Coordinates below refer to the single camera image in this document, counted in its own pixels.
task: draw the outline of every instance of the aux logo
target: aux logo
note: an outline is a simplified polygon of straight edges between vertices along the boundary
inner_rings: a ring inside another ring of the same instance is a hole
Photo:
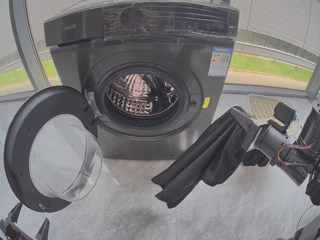
[[[71,25],[71,26],[66,26],[65,28],[64,28],[64,30],[70,30],[70,29],[74,29],[74,28],[76,28],[76,25],[74,24],[74,25]]]

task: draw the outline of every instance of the black cloth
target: black cloth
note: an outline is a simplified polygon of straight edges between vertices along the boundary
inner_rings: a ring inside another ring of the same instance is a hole
[[[245,112],[241,106],[234,108]],[[246,131],[232,116],[231,109],[214,121],[172,165],[152,179],[162,187],[156,197],[166,202],[168,208],[182,202],[201,180],[212,187],[222,184],[244,158],[246,165],[264,164],[260,151],[250,151],[246,155],[241,148]]]

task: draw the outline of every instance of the washing machine door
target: washing machine door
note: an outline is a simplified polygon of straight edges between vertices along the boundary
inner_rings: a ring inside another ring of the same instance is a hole
[[[4,169],[17,198],[38,212],[56,212],[85,198],[102,166],[95,116],[77,90],[53,86],[32,95],[14,115]]]

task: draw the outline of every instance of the energy label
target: energy label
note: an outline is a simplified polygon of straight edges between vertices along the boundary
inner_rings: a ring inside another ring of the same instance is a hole
[[[208,77],[226,77],[232,57],[232,48],[214,47]]]

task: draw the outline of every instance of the washing machine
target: washing machine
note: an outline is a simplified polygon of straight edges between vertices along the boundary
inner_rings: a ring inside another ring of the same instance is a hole
[[[238,33],[218,0],[85,0],[44,23],[62,86],[7,131],[4,169],[28,208],[85,198],[103,158],[176,159],[211,124]]]
[[[105,158],[176,159],[212,121],[238,22],[218,0],[87,0],[44,33],[62,85],[94,109]]]

